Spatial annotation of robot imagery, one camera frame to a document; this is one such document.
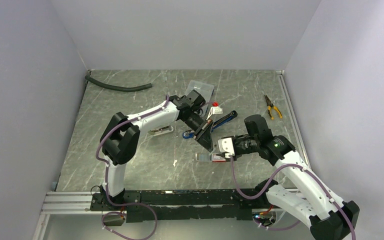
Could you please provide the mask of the small beige white stapler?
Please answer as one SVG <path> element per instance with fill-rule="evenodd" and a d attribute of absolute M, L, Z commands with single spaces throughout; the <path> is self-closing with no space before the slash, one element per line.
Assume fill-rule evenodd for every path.
<path fill-rule="evenodd" d="M 148 133 L 151 136 L 160 136 L 160 135 L 171 133 L 173 131 L 174 131 L 173 126 L 167 125 L 167 126 L 163 126 L 163 127 L 154 128 L 154 129 L 148 131 Z"/>

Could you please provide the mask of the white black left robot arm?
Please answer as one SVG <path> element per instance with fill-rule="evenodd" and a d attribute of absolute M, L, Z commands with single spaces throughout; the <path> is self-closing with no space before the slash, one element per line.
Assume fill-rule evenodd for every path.
<path fill-rule="evenodd" d="M 110 210 L 117 210 L 124 204 L 126 166 L 135 156 L 142 135 L 182 121 L 193 130 L 199 145 L 208 152 L 213 151 L 213 121 L 198 115 L 205 103 L 205 98 L 192 90 L 184 96 L 166 96 L 161 104 L 140 113 L 124 115 L 118 112 L 111 118 L 95 153 L 96 159 L 105 164 L 100 191 L 104 195 L 103 203 Z"/>

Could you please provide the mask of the red white staples box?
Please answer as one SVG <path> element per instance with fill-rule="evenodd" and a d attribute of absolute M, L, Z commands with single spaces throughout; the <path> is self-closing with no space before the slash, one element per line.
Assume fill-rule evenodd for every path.
<path fill-rule="evenodd" d="M 196 153 L 195 160 L 198 162 L 225 163 L 227 159 L 223 153 Z"/>

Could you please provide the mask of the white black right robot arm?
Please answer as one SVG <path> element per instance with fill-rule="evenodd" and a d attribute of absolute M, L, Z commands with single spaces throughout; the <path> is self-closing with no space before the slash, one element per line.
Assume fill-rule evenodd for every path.
<path fill-rule="evenodd" d="M 256 153 L 275 171 L 255 195 L 247 195 L 238 186 L 237 193 L 262 208 L 280 207 L 306 225 L 316 240 L 342 240 L 348 235 L 355 240 L 359 206 L 328 188 L 285 136 L 273 135 L 264 117 L 250 115 L 244 124 L 246 134 L 218 140 L 219 154 L 233 163 L 242 155 Z"/>

